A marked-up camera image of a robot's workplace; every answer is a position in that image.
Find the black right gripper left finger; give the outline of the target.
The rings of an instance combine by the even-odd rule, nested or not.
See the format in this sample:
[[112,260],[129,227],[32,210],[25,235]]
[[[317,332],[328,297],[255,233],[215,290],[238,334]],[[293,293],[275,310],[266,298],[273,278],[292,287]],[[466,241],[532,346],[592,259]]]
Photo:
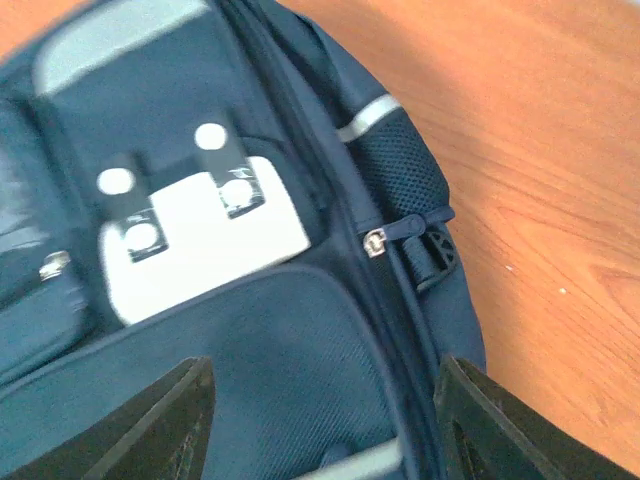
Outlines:
[[199,479],[215,407],[209,357],[184,359],[90,428],[7,479]]

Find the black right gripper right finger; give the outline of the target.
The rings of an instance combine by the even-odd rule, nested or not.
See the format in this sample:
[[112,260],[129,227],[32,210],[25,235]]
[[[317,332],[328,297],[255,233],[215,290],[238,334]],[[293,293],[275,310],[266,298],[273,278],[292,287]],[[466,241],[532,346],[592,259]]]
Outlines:
[[465,359],[443,359],[434,402],[450,479],[635,478]]

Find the navy blue student backpack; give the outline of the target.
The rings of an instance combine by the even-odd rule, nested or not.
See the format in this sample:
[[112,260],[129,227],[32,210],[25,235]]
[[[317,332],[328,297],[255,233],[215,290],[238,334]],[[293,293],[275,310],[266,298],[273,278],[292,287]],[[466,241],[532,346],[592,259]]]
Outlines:
[[1,475],[186,358],[199,479],[449,479],[486,363],[447,181],[403,106],[274,1],[91,1],[1,63]]

